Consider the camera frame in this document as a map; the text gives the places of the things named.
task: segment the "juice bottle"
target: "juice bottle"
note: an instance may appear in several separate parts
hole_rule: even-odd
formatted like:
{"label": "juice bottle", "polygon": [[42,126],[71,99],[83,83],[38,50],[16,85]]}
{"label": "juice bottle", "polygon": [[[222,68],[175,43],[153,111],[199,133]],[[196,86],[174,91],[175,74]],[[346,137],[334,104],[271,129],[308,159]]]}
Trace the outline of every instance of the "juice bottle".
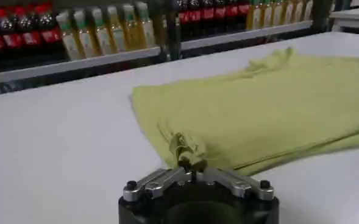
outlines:
{"label": "juice bottle", "polygon": [[281,18],[282,18],[282,12],[283,12],[283,5],[281,3],[281,0],[275,0],[273,3],[273,14],[272,14],[272,25],[273,26],[279,26],[282,25]]}
{"label": "juice bottle", "polygon": [[294,6],[294,23],[302,21],[302,9],[304,7],[304,0],[296,0]]}
{"label": "juice bottle", "polygon": [[262,7],[262,15],[261,15],[261,22],[260,27],[271,27],[272,24],[272,6],[271,6],[271,0],[264,0],[263,1],[263,7]]}
{"label": "juice bottle", "polygon": [[124,34],[128,50],[140,48],[140,36],[135,19],[135,10],[130,4],[124,4]]}
{"label": "juice bottle", "polygon": [[56,16],[57,23],[62,30],[62,40],[71,61],[85,58],[82,44],[76,31],[71,27],[69,13],[62,12]]}
{"label": "juice bottle", "polygon": [[313,7],[313,1],[306,0],[305,11],[304,11],[304,20],[311,20],[312,7]]}
{"label": "juice bottle", "polygon": [[247,28],[250,30],[257,30],[260,28],[261,20],[261,3],[260,0],[252,0],[252,5],[250,6],[250,13],[247,18]]}
{"label": "juice bottle", "polygon": [[292,2],[292,0],[286,0],[284,2],[284,7],[285,7],[285,16],[283,19],[283,23],[284,24],[289,24],[292,22],[292,18],[293,18],[293,9],[294,9],[294,4]]}
{"label": "juice bottle", "polygon": [[141,46],[142,48],[154,47],[156,45],[154,27],[148,15],[148,6],[143,2],[138,2],[136,6],[140,15],[140,29],[142,33]]}
{"label": "juice bottle", "polygon": [[101,52],[98,48],[97,41],[94,36],[94,32],[87,27],[86,24],[86,15],[84,10],[78,10],[74,14],[78,33],[79,33],[79,39],[82,43],[82,47],[84,50],[84,54],[87,58],[97,57],[101,55]]}
{"label": "juice bottle", "polygon": [[93,8],[92,14],[95,22],[95,32],[103,55],[115,53],[113,38],[109,33],[108,26],[104,23],[100,8]]}
{"label": "juice bottle", "polygon": [[124,36],[124,29],[119,22],[117,8],[114,5],[107,7],[107,14],[110,21],[110,33],[114,40],[114,47],[116,52],[126,51],[126,41]]}

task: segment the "fabric fold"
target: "fabric fold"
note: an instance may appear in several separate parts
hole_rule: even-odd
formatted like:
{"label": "fabric fold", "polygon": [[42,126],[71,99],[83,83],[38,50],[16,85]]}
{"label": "fabric fold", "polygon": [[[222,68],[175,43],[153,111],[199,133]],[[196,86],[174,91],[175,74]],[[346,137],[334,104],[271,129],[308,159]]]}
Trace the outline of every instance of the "fabric fold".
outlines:
{"label": "fabric fold", "polygon": [[359,58],[275,51],[231,74],[133,91],[138,122],[170,166],[243,174],[359,146]]}

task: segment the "white table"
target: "white table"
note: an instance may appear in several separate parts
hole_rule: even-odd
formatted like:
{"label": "white table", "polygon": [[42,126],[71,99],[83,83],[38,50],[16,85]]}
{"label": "white table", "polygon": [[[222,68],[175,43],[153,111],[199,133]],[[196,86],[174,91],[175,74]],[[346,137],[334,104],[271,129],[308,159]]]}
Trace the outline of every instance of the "white table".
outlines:
{"label": "white table", "polygon": [[[330,32],[0,95],[0,224],[118,223],[126,181],[162,164],[133,116],[132,88],[227,73],[288,46],[359,57],[359,35]],[[280,223],[359,223],[359,150],[255,177],[276,188]]]}
{"label": "white table", "polygon": [[359,28],[359,9],[333,12],[330,18],[335,19],[332,31],[342,31],[343,27]]}

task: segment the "white bottle cap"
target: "white bottle cap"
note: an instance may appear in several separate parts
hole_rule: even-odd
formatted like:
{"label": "white bottle cap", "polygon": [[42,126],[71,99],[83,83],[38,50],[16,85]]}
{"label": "white bottle cap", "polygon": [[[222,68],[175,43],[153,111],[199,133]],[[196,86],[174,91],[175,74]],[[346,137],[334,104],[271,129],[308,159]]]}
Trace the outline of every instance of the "white bottle cap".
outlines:
{"label": "white bottle cap", "polygon": [[133,6],[132,5],[130,5],[130,4],[124,4],[123,5],[123,9],[124,9],[124,12],[125,13],[133,13],[134,12],[134,8],[133,8]]}
{"label": "white bottle cap", "polygon": [[110,15],[117,15],[117,8],[114,5],[110,5],[107,7],[107,12]]}
{"label": "white bottle cap", "polygon": [[60,24],[67,23],[68,18],[69,18],[68,11],[61,12],[59,15],[56,16],[56,20]]}
{"label": "white bottle cap", "polygon": [[94,19],[102,19],[102,11],[100,8],[98,7],[94,7],[92,10],[91,10],[92,14],[93,14],[93,17]]}
{"label": "white bottle cap", "polygon": [[85,21],[85,14],[84,14],[84,10],[80,9],[78,11],[75,12],[74,14],[75,20],[79,23],[84,23]]}

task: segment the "bottle cap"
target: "bottle cap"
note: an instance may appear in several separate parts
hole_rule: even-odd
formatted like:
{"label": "bottle cap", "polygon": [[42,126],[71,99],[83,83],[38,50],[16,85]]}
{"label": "bottle cap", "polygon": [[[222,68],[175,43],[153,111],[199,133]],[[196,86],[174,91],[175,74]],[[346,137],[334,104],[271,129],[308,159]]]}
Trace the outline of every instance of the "bottle cap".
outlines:
{"label": "bottle cap", "polygon": [[35,7],[35,11],[37,12],[37,13],[46,13],[47,11],[48,11],[48,7],[46,6],[46,5],[38,5],[38,6],[36,6]]}
{"label": "bottle cap", "polygon": [[0,8],[0,18],[7,17],[7,11],[3,8]]}
{"label": "bottle cap", "polygon": [[117,15],[117,8],[114,5],[110,5],[107,7],[107,12],[110,15]]}
{"label": "bottle cap", "polygon": [[103,25],[103,18],[102,18],[102,10],[98,7],[94,7],[91,10],[93,17],[94,17],[94,21],[95,21],[95,25],[96,26],[101,26]]}
{"label": "bottle cap", "polygon": [[15,14],[17,14],[18,16],[24,16],[26,14],[26,11],[22,6],[18,6],[17,8],[15,8]]}
{"label": "bottle cap", "polygon": [[138,10],[138,13],[142,18],[148,18],[148,5],[144,2],[137,2],[136,8]]}
{"label": "bottle cap", "polygon": [[85,21],[86,16],[83,9],[76,11],[74,13],[74,18],[79,28],[84,28],[86,26],[86,21]]}
{"label": "bottle cap", "polygon": [[134,10],[133,6],[131,6],[130,4],[124,4],[123,9],[124,9],[124,14],[125,14],[125,19],[127,19],[127,20],[135,19],[135,17],[134,17],[135,10]]}

